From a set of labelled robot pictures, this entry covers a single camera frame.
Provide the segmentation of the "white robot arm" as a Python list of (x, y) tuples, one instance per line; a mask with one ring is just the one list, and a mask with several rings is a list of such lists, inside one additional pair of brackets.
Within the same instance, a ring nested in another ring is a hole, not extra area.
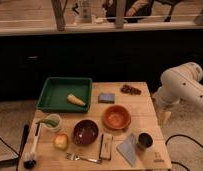
[(165, 70), (160, 77), (161, 86), (152, 95), (158, 124), (163, 126), (171, 116), (169, 108), (185, 100), (203, 112), (202, 67), (195, 62)]

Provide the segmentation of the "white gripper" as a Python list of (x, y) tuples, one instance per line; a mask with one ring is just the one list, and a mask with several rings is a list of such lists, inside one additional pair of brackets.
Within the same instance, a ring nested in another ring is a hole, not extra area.
[(171, 116), (168, 108), (179, 103), (179, 98), (167, 91), (157, 91), (152, 95), (156, 113), (159, 116), (159, 125), (163, 127)]

